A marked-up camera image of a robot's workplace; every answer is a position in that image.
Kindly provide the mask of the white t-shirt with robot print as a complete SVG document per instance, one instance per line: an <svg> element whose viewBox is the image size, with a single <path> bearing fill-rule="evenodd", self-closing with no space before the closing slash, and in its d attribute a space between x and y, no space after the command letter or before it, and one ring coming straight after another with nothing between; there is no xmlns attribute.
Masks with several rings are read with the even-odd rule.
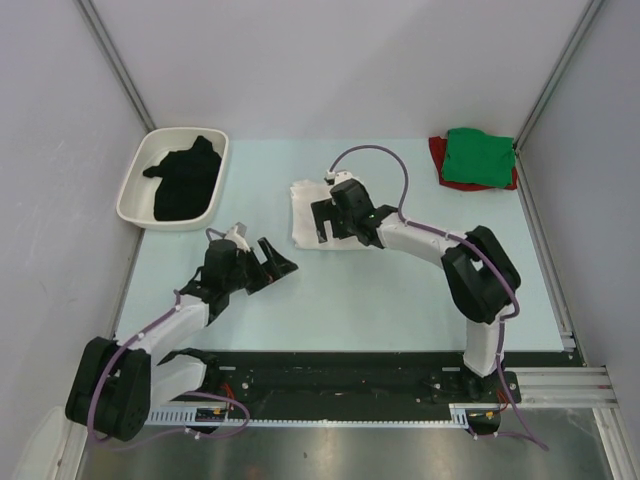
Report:
<svg viewBox="0 0 640 480"><path fill-rule="evenodd" d="M384 249L383 242L382 248L366 247L360 244L355 237L343 240L333 239L323 244L318 242L311 203L331 199L330 190L332 188L324 180L321 182L300 180L294 182L290 187L293 213L292 239L295 246L299 249L325 251Z"/></svg>

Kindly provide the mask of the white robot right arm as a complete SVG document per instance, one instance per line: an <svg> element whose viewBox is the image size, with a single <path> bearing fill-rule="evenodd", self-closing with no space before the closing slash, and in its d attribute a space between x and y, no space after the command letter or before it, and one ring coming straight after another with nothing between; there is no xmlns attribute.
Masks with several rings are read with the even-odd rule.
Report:
<svg viewBox="0 0 640 480"><path fill-rule="evenodd" d="M521 277L494 233L478 226L456 234L406 218L399 207L374 206L365 186L347 179L311 203L320 244L355 239L365 247L412 255L440 267L452 300L467 319L463 393L484 401L497 389L505 323L520 313Z"/></svg>

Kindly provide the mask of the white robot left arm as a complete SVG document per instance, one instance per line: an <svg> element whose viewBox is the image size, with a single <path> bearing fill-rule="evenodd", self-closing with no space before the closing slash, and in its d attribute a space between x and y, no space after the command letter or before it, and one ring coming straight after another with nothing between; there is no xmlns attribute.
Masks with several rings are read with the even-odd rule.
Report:
<svg viewBox="0 0 640 480"><path fill-rule="evenodd" d="M209 327L233 294L257 293L297 271L297 264L266 238L258 245L263 260L237 240L211 241L203 264L175 291L167 312L126 340L90 340L64 407L66 419L85 426L97 442L126 442L137 436L152 410L182 396L245 412L235 398L219 395L222 380L215 354L178 346Z"/></svg>

